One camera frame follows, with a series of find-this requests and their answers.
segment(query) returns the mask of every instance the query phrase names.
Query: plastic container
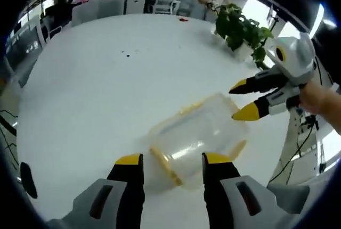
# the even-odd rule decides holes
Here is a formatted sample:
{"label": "plastic container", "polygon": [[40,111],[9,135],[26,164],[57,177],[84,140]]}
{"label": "plastic container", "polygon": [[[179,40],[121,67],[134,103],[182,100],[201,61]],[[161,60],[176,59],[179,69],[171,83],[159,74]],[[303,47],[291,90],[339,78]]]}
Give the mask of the plastic container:
{"label": "plastic container", "polygon": [[195,189],[202,184],[203,152],[234,160],[246,144],[248,127],[231,116],[238,111],[221,93],[182,109],[148,135],[150,152],[174,185]]}

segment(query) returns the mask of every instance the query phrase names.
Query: desk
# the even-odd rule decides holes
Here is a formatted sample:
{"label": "desk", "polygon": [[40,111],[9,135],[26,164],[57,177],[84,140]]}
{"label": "desk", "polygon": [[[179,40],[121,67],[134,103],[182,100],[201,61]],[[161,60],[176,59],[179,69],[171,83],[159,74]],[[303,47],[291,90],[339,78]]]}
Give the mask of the desk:
{"label": "desk", "polygon": [[[23,90],[17,136],[19,162],[30,165],[37,188],[31,201],[44,219],[69,212],[121,156],[147,153],[136,140],[151,127],[258,72],[216,46],[211,28],[174,15],[130,14],[81,24],[48,43]],[[230,97],[242,107],[259,96]],[[288,121],[285,112],[248,123],[250,138],[235,162],[242,175],[267,184]],[[209,228],[203,191],[146,196],[141,228]]]}

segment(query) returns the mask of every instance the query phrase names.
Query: dark slot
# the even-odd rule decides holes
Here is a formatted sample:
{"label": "dark slot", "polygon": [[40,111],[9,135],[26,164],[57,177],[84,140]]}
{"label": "dark slot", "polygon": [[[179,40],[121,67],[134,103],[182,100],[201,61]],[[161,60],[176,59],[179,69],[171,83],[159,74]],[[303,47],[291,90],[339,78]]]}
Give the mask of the dark slot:
{"label": "dark slot", "polygon": [[247,186],[247,184],[245,184],[244,182],[238,183],[237,188],[244,199],[249,214],[251,216],[254,216],[261,212],[261,207],[259,206],[257,199],[255,198],[253,192]]}
{"label": "dark slot", "polygon": [[98,192],[96,199],[91,205],[90,216],[96,219],[101,218],[104,204],[107,201],[111,189],[112,185],[104,185],[102,189]]}
{"label": "dark slot", "polygon": [[20,164],[20,177],[22,187],[25,189],[28,195],[31,196],[33,199],[37,199],[38,194],[32,178],[31,169],[30,166],[28,166],[28,164],[25,162],[22,162]]}

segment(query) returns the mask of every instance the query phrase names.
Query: green leaves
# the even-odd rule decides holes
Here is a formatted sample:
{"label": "green leaves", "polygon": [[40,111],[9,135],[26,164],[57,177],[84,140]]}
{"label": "green leaves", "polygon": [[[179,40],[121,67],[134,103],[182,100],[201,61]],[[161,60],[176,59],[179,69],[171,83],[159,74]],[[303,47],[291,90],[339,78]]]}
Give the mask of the green leaves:
{"label": "green leaves", "polygon": [[221,6],[220,9],[216,21],[217,33],[226,39],[233,51],[246,42],[254,50],[253,60],[262,62],[265,58],[262,42],[267,38],[273,38],[271,31],[264,27],[259,28],[259,22],[255,20],[246,19],[242,9],[235,4]]}

